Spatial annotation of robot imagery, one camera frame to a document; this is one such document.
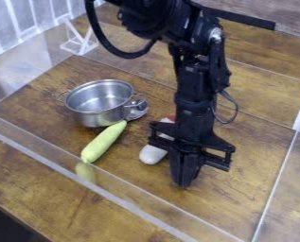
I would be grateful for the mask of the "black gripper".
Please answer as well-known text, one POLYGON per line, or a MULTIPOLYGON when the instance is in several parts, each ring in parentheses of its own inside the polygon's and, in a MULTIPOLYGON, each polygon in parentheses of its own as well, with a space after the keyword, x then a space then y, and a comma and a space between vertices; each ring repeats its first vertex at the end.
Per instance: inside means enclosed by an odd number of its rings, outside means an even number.
POLYGON ((235 152, 235 147, 219 137, 217 137, 214 133, 211 133, 198 141, 189 141, 183 139, 174 139, 171 141, 166 138, 159 137, 157 135, 158 132, 171 137, 175 137, 175 124, 157 121, 150 122, 149 144, 166 151, 170 151, 170 170, 173 182, 181 184, 183 188, 191 185, 191 182, 195 179, 195 176, 203 164, 223 171, 227 171, 230 169, 231 154, 235 152), (198 153, 187 153, 183 156, 183 164, 181 164, 181 152, 173 147, 173 143, 177 141, 181 141, 182 147, 191 146, 198 148, 210 148, 213 150, 222 151, 225 153, 225 156, 219 157, 206 151, 198 153))

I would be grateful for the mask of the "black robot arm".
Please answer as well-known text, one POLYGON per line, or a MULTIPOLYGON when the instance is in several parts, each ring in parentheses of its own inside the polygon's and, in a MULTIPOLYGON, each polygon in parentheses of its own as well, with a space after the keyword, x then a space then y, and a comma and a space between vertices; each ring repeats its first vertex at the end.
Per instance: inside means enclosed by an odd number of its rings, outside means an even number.
POLYGON ((173 182, 191 185, 203 165, 227 170, 235 147, 214 134, 217 96, 225 95, 225 63, 218 18, 191 0, 106 0, 135 36, 169 45, 177 78, 175 119, 150 123, 149 144, 169 152, 173 182))

